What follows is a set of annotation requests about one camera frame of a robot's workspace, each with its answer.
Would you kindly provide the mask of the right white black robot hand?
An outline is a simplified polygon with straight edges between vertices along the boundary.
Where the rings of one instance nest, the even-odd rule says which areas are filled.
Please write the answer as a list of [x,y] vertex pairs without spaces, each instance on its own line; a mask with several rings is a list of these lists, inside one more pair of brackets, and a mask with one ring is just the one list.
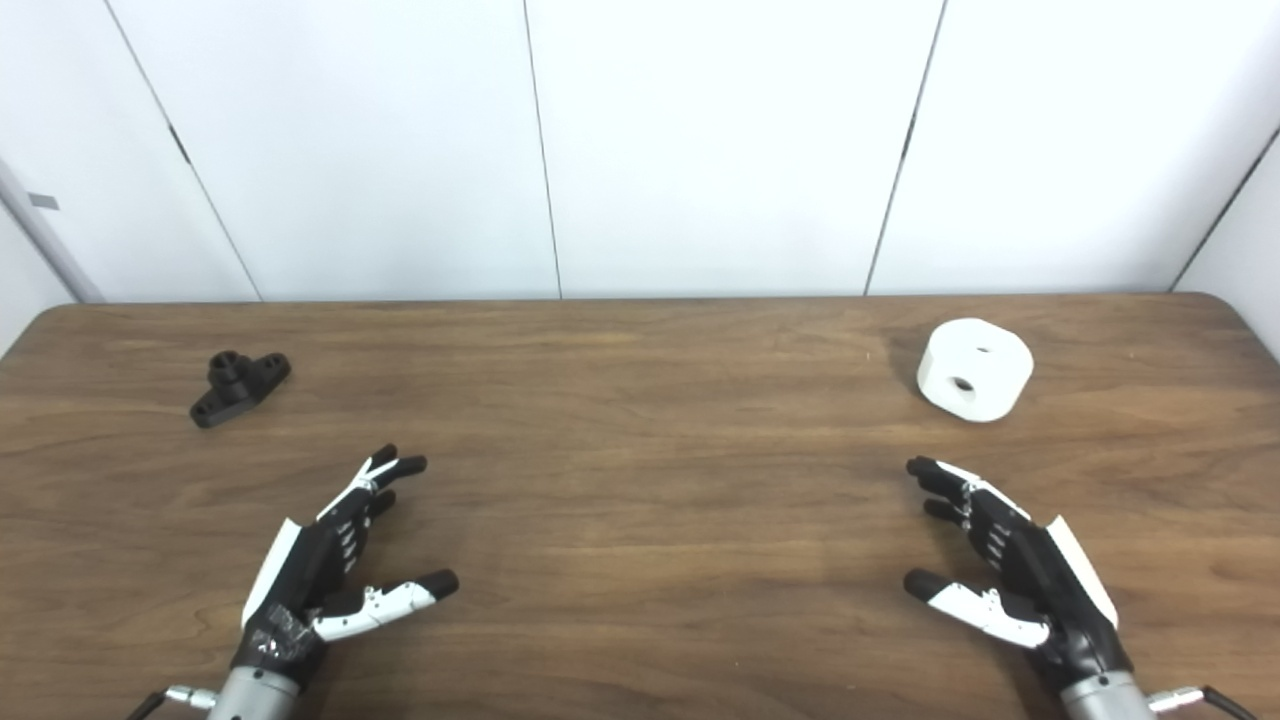
[[924,511],[959,528],[998,578],[980,588],[915,568],[902,579],[911,597],[1024,650],[1053,693],[1134,673],[1115,605],[1064,518],[1041,525],[996,486],[933,457],[911,457],[905,469],[929,493]]

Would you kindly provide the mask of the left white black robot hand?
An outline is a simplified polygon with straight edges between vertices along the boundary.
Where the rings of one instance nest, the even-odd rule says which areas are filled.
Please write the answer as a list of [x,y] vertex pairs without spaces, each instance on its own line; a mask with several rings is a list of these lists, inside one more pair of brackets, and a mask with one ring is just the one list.
[[282,523],[241,614],[230,669],[271,673],[306,689],[329,646],[370,633],[449,597],[451,569],[384,585],[353,585],[372,524],[396,503],[392,484],[421,474],[422,455],[401,457],[387,445],[308,524]]

